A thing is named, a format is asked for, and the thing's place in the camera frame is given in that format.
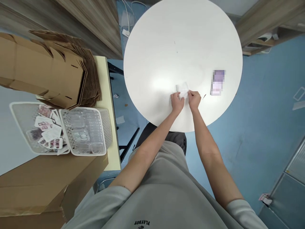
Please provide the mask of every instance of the desk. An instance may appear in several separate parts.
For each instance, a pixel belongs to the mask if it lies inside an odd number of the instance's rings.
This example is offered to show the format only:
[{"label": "desk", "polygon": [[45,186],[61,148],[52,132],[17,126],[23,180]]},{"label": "desk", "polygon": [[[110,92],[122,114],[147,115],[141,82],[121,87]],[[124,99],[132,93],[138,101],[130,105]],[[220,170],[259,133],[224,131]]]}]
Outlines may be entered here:
[{"label": "desk", "polygon": [[111,130],[112,130],[112,144],[107,150],[108,165],[105,168],[105,171],[121,170],[119,141],[117,136],[115,116],[114,116],[114,107],[113,107],[113,99],[112,99],[109,71],[107,65],[107,58],[101,56],[94,56],[94,59],[96,62],[96,66],[98,70],[98,79],[102,91],[102,100],[97,101],[96,107],[108,109]]},{"label": "desk", "polygon": [[[225,70],[221,96],[211,96],[214,70]],[[242,50],[229,17],[208,0],[163,0],[149,8],[134,26],[124,55],[125,83],[132,102],[158,126],[172,110],[170,94],[187,82],[202,99],[206,125],[217,120],[236,95],[242,72]],[[171,131],[194,131],[188,99]]]}]

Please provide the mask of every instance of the floor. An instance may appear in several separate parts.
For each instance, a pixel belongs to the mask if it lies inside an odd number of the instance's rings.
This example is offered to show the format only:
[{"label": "floor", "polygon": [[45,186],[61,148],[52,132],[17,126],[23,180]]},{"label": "floor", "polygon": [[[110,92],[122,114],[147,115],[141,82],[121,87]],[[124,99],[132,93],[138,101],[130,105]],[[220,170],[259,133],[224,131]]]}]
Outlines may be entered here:
[{"label": "floor", "polygon": [[[117,5],[118,13],[122,15],[125,6],[122,1],[117,1]],[[133,9],[137,18],[146,10],[138,4],[133,4]],[[126,43],[127,38],[122,37],[123,52]],[[304,44],[305,36],[300,36],[272,48],[269,54],[244,56],[236,97],[226,112],[208,126],[227,169],[257,214],[262,206],[258,198],[272,190],[305,134],[305,108],[292,111],[294,94],[300,87],[305,87]],[[109,62],[123,69],[123,61]],[[118,125],[119,144],[126,144],[140,127],[134,145],[147,120],[133,105],[123,76],[111,76],[114,77],[112,92],[119,95],[114,99],[115,115],[116,118],[124,116],[125,120]],[[186,137],[190,173],[213,194],[200,162],[195,133],[187,133]],[[100,180],[118,173],[103,173]]]}]

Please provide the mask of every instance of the power adapter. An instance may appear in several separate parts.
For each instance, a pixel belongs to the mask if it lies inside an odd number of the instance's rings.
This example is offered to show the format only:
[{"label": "power adapter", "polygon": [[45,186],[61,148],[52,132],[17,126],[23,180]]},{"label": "power adapter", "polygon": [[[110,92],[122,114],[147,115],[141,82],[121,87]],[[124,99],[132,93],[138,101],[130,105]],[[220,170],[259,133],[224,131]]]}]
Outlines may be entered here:
[{"label": "power adapter", "polygon": [[129,31],[127,31],[126,29],[123,29],[123,31],[122,31],[122,34],[125,36],[125,37],[129,37],[129,35],[130,35],[130,32]]}]

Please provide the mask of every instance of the cardboard box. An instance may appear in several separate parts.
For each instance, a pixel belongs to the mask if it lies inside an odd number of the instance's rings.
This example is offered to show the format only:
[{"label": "cardboard box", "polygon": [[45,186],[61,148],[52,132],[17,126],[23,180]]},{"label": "cardboard box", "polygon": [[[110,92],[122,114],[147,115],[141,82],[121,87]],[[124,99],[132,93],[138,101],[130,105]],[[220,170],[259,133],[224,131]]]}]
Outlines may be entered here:
[{"label": "cardboard box", "polygon": [[38,156],[0,176],[1,228],[60,229],[108,165],[108,156]]},{"label": "cardboard box", "polygon": [[101,91],[90,50],[78,46],[80,39],[71,36],[33,33],[48,40],[0,33],[0,85],[39,95],[42,102],[56,108],[94,106]]}]

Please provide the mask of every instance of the forearm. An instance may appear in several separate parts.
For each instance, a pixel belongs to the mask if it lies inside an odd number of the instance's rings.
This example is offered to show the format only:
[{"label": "forearm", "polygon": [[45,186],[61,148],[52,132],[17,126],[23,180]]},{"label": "forearm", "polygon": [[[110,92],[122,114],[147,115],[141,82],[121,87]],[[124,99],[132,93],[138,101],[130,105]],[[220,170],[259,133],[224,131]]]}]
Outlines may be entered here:
[{"label": "forearm", "polygon": [[137,189],[161,148],[177,116],[178,114],[175,112],[170,113],[170,115],[141,144],[132,159],[110,186],[123,186],[131,193]]},{"label": "forearm", "polygon": [[234,180],[226,169],[220,151],[205,125],[199,110],[192,110],[198,152],[207,173],[215,199],[226,208],[235,199],[243,199]]}]

